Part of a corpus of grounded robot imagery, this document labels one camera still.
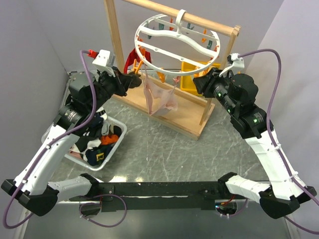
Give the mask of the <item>white round clip hanger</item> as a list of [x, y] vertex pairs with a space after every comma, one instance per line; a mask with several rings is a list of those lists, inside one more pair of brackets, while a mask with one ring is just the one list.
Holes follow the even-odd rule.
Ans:
[[142, 22], [134, 36], [137, 55], [157, 72], [172, 76], [194, 75], [208, 69], [218, 60], [220, 39], [215, 31], [187, 27], [180, 10], [170, 20], [165, 14], [154, 15]]

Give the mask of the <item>navy sock with buckle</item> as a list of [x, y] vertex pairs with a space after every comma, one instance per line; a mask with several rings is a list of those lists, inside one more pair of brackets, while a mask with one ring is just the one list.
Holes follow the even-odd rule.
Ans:
[[101, 145], [93, 149], [88, 149], [84, 154], [84, 158], [87, 159], [88, 164], [91, 166], [101, 165], [112, 148], [111, 145]]

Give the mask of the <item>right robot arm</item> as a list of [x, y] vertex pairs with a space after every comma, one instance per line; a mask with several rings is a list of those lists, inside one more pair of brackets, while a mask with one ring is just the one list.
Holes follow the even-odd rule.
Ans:
[[266, 112], [255, 104], [258, 87], [246, 74], [220, 75], [221, 70], [212, 68], [206, 75], [193, 78], [198, 94], [216, 98], [230, 114], [230, 122], [253, 149], [262, 164], [269, 183], [259, 183], [230, 172], [219, 178], [218, 194], [222, 198], [240, 195], [260, 204], [273, 219], [291, 214], [304, 202], [315, 196], [312, 186], [299, 188], [292, 181], [294, 171], [287, 171], [282, 161], [279, 144], [272, 123], [266, 123]]

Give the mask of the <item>pale pink sock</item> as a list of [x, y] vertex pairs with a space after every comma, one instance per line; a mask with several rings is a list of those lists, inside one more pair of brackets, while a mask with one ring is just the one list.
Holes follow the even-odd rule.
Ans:
[[[150, 116], [159, 117], [168, 114], [170, 111], [177, 111], [178, 102], [174, 94], [176, 85], [174, 85], [174, 87], [170, 90], [165, 90], [157, 86], [149, 78], [147, 71], [145, 71], [143, 85], [148, 114]], [[156, 110], [153, 110], [154, 99], [159, 99], [158, 108]]]

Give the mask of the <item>dark brown sock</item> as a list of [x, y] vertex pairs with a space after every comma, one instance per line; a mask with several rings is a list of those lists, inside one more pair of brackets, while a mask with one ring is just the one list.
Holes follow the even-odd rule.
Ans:
[[136, 74], [134, 71], [131, 71], [129, 75], [132, 78], [132, 81], [129, 85], [130, 89], [137, 88], [142, 84], [141, 74]]

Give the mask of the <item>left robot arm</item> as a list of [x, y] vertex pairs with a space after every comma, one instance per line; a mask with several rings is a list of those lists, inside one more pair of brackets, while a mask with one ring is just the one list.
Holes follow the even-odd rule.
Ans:
[[89, 174], [75, 179], [51, 182], [50, 178], [70, 148], [84, 135], [96, 111], [112, 95], [125, 97], [128, 89], [142, 83], [139, 75], [110, 71], [77, 74], [70, 82], [69, 95], [53, 121], [49, 134], [28, 166], [15, 179], [6, 179], [1, 188], [23, 207], [44, 216], [60, 201], [83, 196], [94, 200], [99, 194], [98, 181]]

